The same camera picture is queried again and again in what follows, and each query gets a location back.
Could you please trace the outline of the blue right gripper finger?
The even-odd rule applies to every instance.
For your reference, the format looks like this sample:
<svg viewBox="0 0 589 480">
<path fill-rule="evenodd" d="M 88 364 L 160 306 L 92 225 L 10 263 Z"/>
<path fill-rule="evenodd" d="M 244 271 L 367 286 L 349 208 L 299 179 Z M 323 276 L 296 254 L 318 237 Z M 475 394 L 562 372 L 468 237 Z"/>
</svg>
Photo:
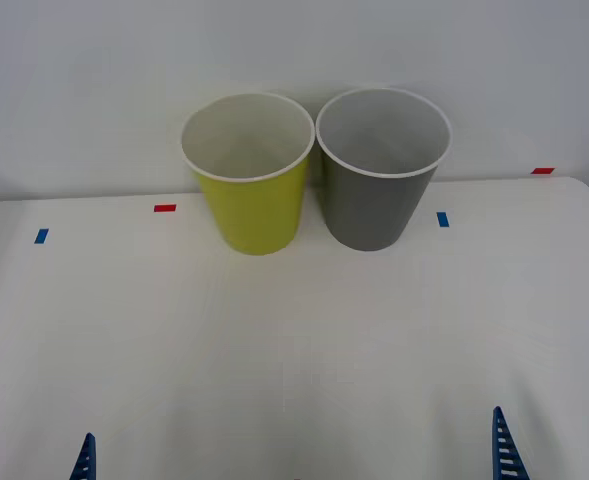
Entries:
<svg viewBox="0 0 589 480">
<path fill-rule="evenodd" d="M 492 475 L 494 480 L 528 480 L 502 409 L 496 406 L 492 418 Z"/>
</svg>

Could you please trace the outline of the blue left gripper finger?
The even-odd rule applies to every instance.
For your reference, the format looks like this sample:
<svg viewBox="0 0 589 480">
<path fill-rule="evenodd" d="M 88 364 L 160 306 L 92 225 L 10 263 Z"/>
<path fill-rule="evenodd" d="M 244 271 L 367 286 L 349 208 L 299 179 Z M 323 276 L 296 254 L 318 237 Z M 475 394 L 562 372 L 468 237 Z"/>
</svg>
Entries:
<svg viewBox="0 0 589 480">
<path fill-rule="evenodd" d="M 85 436 L 70 480 L 96 480 L 96 439 L 92 433 Z"/>
</svg>

